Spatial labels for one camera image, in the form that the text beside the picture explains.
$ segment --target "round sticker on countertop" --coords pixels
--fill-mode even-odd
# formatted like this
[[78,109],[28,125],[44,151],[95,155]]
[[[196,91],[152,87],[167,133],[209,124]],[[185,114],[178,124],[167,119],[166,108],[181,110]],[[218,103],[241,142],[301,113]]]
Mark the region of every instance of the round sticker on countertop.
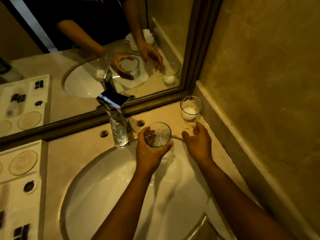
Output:
[[0,121],[0,137],[6,136],[11,129],[11,122],[7,120]]
[[39,112],[33,111],[26,113],[18,120],[18,127],[22,130],[34,128],[41,121],[42,115]]
[[37,163],[38,154],[35,151],[25,151],[16,156],[9,165],[9,172],[18,176],[29,172]]

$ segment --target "countertop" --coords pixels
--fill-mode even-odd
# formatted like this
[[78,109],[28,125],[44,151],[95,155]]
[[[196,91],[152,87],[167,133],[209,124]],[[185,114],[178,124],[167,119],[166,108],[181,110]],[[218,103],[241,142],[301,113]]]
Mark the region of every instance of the countertop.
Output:
[[[154,122],[164,122],[170,126],[172,135],[178,138],[181,138],[181,132],[183,130],[192,134],[192,126],[195,124],[194,122],[186,122],[182,119],[179,102],[130,117],[129,121],[134,137],[136,137],[142,129],[142,127],[137,126],[138,120],[145,121],[145,126]],[[214,161],[250,198],[256,201],[237,168],[208,127],[206,121],[203,117],[199,118],[198,121],[206,126],[212,138]],[[102,130],[107,130],[109,136],[101,138],[100,132]],[[59,216],[62,202],[69,185],[75,176],[90,161],[113,147],[114,142],[109,123],[49,142],[44,239],[63,240]]]
[[[124,39],[117,40],[105,45],[104,47],[106,50],[113,50],[115,53],[139,54],[138,52],[133,52],[130,45],[128,45]],[[164,62],[166,62],[167,60],[163,52],[156,44],[155,47],[163,56]],[[52,93],[50,123],[52,123],[93,111],[99,105],[95,98],[71,96],[62,88],[62,79],[66,72],[92,58],[93,56],[88,55],[83,50],[75,48],[14,60],[11,65],[16,68],[24,78],[42,76],[46,74],[51,76]],[[165,85],[161,80],[160,73],[155,72],[146,82],[138,87],[126,90],[125,93],[136,97],[142,97],[177,85],[179,84],[173,84],[170,86]]]

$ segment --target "faucet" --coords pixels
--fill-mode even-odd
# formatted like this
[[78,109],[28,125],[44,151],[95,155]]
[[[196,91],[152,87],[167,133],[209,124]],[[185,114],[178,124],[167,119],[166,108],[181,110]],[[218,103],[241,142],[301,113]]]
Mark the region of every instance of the faucet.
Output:
[[129,143],[128,131],[130,130],[130,124],[124,118],[121,108],[130,100],[130,97],[119,94],[115,90],[110,70],[113,55],[113,52],[108,52],[99,59],[99,67],[94,78],[101,82],[105,89],[97,97],[97,101],[104,107],[110,117],[114,145],[116,147],[123,147]]

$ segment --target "mirror frame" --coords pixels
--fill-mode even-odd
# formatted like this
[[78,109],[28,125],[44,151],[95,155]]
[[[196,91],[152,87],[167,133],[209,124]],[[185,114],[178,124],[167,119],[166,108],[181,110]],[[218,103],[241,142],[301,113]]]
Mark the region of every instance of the mirror frame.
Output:
[[[171,88],[129,101],[122,112],[125,117],[141,113],[190,95],[200,75],[202,63],[217,20],[222,0],[194,0],[182,66],[181,82]],[[109,122],[107,113],[94,110],[64,120],[0,138],[0,151],[37,140],[50,141]]]

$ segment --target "mirror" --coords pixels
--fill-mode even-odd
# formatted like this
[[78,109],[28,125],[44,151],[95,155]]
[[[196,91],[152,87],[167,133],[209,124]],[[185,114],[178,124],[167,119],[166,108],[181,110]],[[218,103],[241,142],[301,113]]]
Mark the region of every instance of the mirror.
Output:
[[0,137],[101,109],[108,52],[113,89],[131,101],[181,87],[193,2],[0,1]]

